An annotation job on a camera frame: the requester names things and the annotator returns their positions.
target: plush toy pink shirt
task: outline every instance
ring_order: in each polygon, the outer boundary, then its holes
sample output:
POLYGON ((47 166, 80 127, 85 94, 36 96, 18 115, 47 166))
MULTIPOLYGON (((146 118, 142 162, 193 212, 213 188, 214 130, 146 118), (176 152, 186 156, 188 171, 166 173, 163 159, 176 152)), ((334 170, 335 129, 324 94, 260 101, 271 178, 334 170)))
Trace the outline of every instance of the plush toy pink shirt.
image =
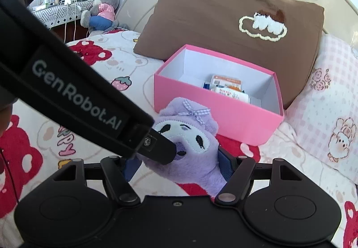
POLYGON ((108 20, 114 21, 114 7, 109 4, 100 4, 99 5, 99 16, 104 17, 108 20))

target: human hand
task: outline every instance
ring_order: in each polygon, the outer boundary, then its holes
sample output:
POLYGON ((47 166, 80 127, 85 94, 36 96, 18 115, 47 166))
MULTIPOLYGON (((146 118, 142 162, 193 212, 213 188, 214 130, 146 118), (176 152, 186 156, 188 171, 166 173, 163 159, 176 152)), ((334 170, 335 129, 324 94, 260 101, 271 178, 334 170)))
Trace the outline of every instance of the human hand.
POLYGON ((9 105, 0 111, 0 137, 9 126, 12 112, 13 105, 9 105))

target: geometric patterned tablecloth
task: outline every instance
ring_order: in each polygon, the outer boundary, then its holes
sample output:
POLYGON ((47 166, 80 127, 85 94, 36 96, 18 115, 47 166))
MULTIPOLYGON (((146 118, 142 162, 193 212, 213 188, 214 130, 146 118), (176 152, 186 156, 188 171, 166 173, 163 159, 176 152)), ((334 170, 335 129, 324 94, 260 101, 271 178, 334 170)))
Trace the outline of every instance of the geometric patterned tablecloth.
MULTIPOLYGON (((77 2, 82 7, 82 11, 90 10, 93 1, 85 0, 83 2, 77 2)), ((32 14, 38 18, 47 28, 52 28, 64 24, 66 21, 70 22, 74 19, 79 20, 81 18, 81 12, 76 9, 75 3, 68 5, 57 5, 51 8, 46 8, 40 11, 33 11, 32 14)))

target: open pink cardboard box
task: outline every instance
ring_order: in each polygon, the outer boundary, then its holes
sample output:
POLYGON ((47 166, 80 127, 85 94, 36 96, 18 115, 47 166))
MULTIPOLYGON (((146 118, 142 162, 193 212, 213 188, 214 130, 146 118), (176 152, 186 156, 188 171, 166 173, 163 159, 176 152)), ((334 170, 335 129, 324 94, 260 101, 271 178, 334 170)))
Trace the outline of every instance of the open pink cardboard box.
POLYGON ((283 120, 280 87, 274 72, 191 45, 179 49, 154 75, 156 112, 177 97, 210 108, 220 135, 253 146, 265 144, 283 120), (204 89, 204 83, 210 83, 214 74, 240 79, 251 103, 204 89))

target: gray plush toy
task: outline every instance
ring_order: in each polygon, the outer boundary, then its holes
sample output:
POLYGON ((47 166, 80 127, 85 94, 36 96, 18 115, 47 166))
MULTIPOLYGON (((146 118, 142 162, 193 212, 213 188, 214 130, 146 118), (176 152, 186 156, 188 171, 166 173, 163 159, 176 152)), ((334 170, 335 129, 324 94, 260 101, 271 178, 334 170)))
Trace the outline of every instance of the gray plush toy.
POLYGON ((83 11, 81 26, 89 28, 89 31, 101 30, 109 32, 118 26, 115 20, 115 10, 119 6, 119 0, 94 0, 89 11, 83 11))

